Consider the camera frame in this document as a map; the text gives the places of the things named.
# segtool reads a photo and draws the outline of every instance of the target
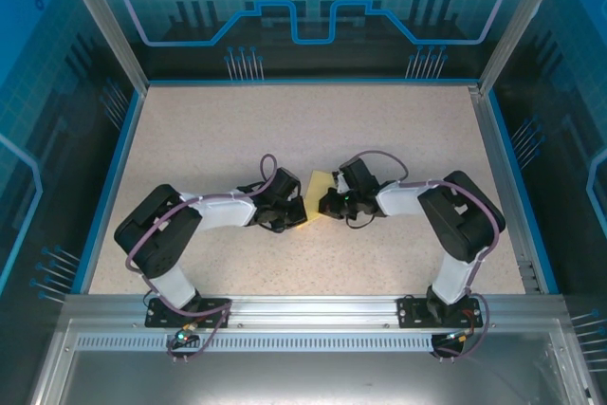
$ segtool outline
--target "work surface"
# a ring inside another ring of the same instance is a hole
[[[500,205],[466,87],[152,87],[90,292],[147,290],[124,267],[113,235],[157,185],[225,192],[260,180],[259,158],[271,152],[305,190],[312,170],[336,170],[365,149],[401,157],[410,181],[462,170]],[[379,182],[402,173],[389,158],[364,160]],[[423,215],[377,219],[363,230],[322,217],[283,234],[259,227],[200,232],[180,264],[203,294],[395,295],[425,293],[442,257]],[[473,288],[524,292],[507,231]]]

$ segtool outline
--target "yellow block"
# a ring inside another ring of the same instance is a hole
[[[316,220],[321,216],[319,213],[319,202],[321,201],[321,198],[326,195],[326,191],[329,187],[335,187],[335,182],[333,181],[333,175],[331,175],[331,173],[325,173],[323,171],[312,172],[310,185],[308,185],[305,198],[303,199],[307,222],[300,225],[298,228],[307,225],[307,223]]]

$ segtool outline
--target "beige speckled tabletop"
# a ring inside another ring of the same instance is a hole
[[[466,87],[276,85],[152,87],[128,157],[91,293],[143,293],[113,240],[120,221],[157,185],[217,193],[259,180],[271,152],[306,189],[312,170],[383,149],[410,180],[465,171],[499,205]],[[365,162],[380,182],[401,171]],[[364,230],[322,217],[277,235],[258,227],[195,234],[180,264],[203,294],[378,295],[424,293],[443,251],[425,216],[378,219]],[[507,231],[474,289],[523,293]]]

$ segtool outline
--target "yellow sponge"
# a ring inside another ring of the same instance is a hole
[[[335,187],[335,182],[331,173],[325,173],[323,171],[312,172],[310,185],[308,185],[305,198],[303,199],[307,222],[301,224],[299,228],[307,225],[308,222],[316,220],[320,216],[319,202],[321,201],[321,198],[326,195],[326,190],[329,187]]]

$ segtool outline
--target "metal base plate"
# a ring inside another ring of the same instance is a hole
[[[398,326],[401,329],[412,328],[453,328],[465,329],[470,327],[470,320],[462,311],[471,310],[474,317],[474,327],[483,327],[483,315],[478,300],[473,298],[462,299],[458,303],[456,311],[445,318],[443,324],[438,324],[434,316],[428,311],[426,298],[416,298],[414,296],[405,296],[396,300],[396,309],[398,315]]]
[[[230,299],[203,299],[198,308],[199,311],[213,310],[216,307],[227,304]],[[214,328],[221,317],[221,313],[214,313],[205,320],[198,322],[198,328]],[[221,323],[220,327],[228,327],[228,316]],[[148,304],[147,315],[145,316],[145,327],[174,327],[179,328],[193,322],[196,318],[182,317],[162,303],[159,298],[153,298]]]

